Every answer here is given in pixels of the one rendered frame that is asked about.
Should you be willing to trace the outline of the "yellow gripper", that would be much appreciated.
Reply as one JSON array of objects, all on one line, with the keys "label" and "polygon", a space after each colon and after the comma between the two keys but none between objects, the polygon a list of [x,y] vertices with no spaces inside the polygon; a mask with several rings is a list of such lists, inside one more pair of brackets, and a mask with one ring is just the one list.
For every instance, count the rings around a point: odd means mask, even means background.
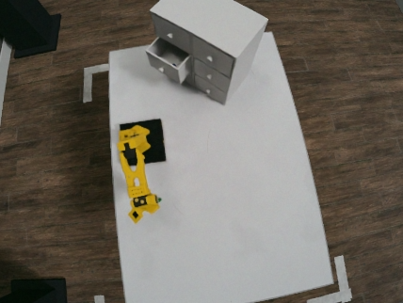
[{"label": "yellow gripper", "polygon": [[143,217],[143,212],[149,212],[150,214],[155,213],[158,209],[160,208],[159,205],[154,205],[151,207],[148,207],[148,209],[142,209],[142,208],[133,208],[130,212],[129,212],[129,216],[131,217],[131,219],[137,224],[138,221]]}]

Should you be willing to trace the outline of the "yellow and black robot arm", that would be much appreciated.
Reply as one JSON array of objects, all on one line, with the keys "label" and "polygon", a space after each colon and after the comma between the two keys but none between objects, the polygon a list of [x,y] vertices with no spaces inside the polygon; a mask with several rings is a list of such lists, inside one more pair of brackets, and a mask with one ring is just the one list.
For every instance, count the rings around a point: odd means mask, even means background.
[{"label": "yellow and black robot arm", "polygon": [[[149,196],[147,195],[150,194],[151,190],[149,189],[147,184],[147,179],[144,170],[145,168],[144,155],[142,153],[145,152],[146,149],[149,149],[151,147],[150,144],[147,144],[147,139],[145,139],[146,135],[149,133],[150,133],[149,130],[137,125],[130,130],[121,131],[121,140],[124,139],[128,141],[122,141],[118,143],[118,149],[120,151],[121,167],[122,171],[125,174],[129,199],[133,198],[130,201],[131,207],[142,208],[143,210],[148,209],[149,206],[159,204],[157,195],[155,194]],[[143,134],[143,136],[142,135],[138,136],[137,134]],[[133,135],[136,136],[134,139],[129,138],[125,139],[126,137],[129,136],[130,138],[132,138]],[[147,145],[149,147],[146,147]],[[127,164],[127,159],[134,157],[137,157],[137,168],[135,171],[133,171]],[[135,178],[138,178],[139,180],[138,186],[136,186],[135,184]]]}]

